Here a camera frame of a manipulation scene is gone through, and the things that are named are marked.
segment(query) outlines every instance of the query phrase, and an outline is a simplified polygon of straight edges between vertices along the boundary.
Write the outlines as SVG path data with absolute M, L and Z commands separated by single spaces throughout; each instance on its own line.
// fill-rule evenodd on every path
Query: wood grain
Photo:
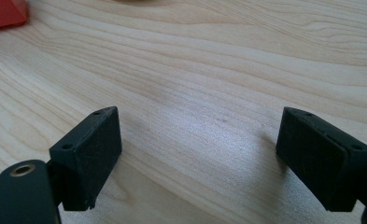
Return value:
M 367 0 L 29 0 L 0 31 L 0 172 L 116 105 L 123 153 L 64 223 L 359 223 L 275 155 L 283 106 L 367 144 Z

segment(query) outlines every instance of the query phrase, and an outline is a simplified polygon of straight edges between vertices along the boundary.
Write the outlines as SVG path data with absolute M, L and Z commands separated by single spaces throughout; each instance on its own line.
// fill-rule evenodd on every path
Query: wooden table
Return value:
M 367 0 L 29 0 L 0 31 L 0 172 L 116 105 L 123 153 L 64 223 L 360 223 L 275 155 L 284 106 L 367 144 Z

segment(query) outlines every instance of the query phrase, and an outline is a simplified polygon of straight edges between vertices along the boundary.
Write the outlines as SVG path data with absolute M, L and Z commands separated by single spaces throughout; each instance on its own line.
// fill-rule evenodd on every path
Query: black bracket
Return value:
M 367 223 L 367 145 L 311 113 L 285 107 L 276 154 L 326 210 L 351 212 L 359 199 Z
M 61 223 L 66 211 L 94 208 L 121 154 L 118 109 L 91 113 L 50 150 L 51 160 L 22 161 L 0 174 L 0 224 Z

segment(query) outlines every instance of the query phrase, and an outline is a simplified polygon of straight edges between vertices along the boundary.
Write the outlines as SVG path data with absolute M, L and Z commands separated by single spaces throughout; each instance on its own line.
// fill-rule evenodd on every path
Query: red object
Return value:
M 26 22 L 25 0 L 0 0 L 0 27 Z

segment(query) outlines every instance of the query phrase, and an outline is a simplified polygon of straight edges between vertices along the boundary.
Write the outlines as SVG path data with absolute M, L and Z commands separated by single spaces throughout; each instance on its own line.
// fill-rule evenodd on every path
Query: black plastic part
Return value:
M 49 154 L 61 177 L 66 211 L 94 208 L 96 197 L 121 154 L 119 113 L 115 106 L 98 110 L 56 143 Z
M 0 174 L 0 224 L 5 223 L 60 223 L 43 161 L 23 161 Z
M 276 154 L 329 211 L 350 212 L 367 174 L 367 146 L 319 117 L 285 107 Z

